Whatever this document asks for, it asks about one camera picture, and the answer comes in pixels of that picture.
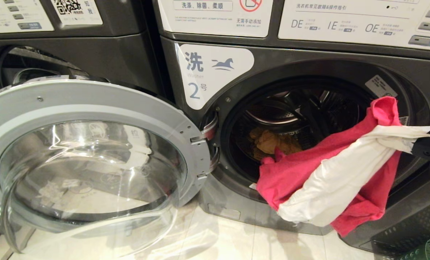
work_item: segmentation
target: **washing machine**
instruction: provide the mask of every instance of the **washing machine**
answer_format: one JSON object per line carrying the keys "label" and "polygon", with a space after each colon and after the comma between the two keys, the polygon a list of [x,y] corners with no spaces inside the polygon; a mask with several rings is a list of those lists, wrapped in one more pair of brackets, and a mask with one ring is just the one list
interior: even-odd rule
{"label": "washing machine", "polygon": [[0,0],[0,228],[14,252],[132,254],[203,185],[213,131],[168,101],[150,13],[141,1]]}
{"label": "washing machine", "polygon": [[[154,7],[177,106],[200,128],[218,117],[209,146],[219,165],[199,195],[205,212],[325,235],[330,227],[286,222],[266,204],[255,189],[260,160],[276,145],[297,152],[352,127],[383,96],[396,97],[404,125],[430,125],[430,0],[154,0]],[[405,234],[421,220],[430,224],[427,165],[403,154],[386,216],[345,241],[374,250],[370,238],[400,219],[423,216],[403,226]]]}

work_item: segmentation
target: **open washer door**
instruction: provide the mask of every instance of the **open washer door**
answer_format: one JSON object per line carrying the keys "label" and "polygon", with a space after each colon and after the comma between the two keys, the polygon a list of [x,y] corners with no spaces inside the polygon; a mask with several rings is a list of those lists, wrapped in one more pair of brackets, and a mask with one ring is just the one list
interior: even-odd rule
{"label": "open washer door", "polygon": [[126,87],[63,76],[0,92],[0,220],[38,259],[115,259],[165,236],[210,173],[204,134]]}

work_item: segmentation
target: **transparent door glass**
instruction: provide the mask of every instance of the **transparent door glass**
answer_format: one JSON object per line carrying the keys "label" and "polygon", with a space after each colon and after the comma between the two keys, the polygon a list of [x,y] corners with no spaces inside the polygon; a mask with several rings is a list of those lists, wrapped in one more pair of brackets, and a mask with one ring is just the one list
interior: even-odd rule
{"label": "transparent door glass", "polygon": [[8,242],[36,259],[116,259],[172,227],[186,163],[141,128],[72,121],[18,138],[0,159]]}

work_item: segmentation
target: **qr code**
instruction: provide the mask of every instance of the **qr code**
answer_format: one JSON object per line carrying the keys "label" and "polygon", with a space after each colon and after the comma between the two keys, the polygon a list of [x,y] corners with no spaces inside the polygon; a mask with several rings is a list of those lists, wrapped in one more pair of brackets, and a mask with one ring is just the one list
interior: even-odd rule
{"label": "qr code", "polygon": [[83,14],[78,0],[53,0],[59,14]]}

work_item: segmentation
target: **pink cloth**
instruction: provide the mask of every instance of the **pink cloth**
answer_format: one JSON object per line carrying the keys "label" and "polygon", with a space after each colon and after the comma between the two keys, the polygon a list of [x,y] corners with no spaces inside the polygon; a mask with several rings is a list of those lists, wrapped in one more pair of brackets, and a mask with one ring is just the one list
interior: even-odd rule
{"label": "pink cloth", "polygon": [[[401,125],[395,98],[374,100],[363,121],[346,131],[328,136],[314,148],[291,155],[284,155],[277,149],[276,161],[270,157],[262,160],[258,192],[277,211],[280,204],[302,187],[322,160],[339,154],[362,135],[371,132],[376,125]],[[383,216],[400,155],[401,152],[396,151],[332,222],[331,225],[340,235],[344,237],[358,225]]]}

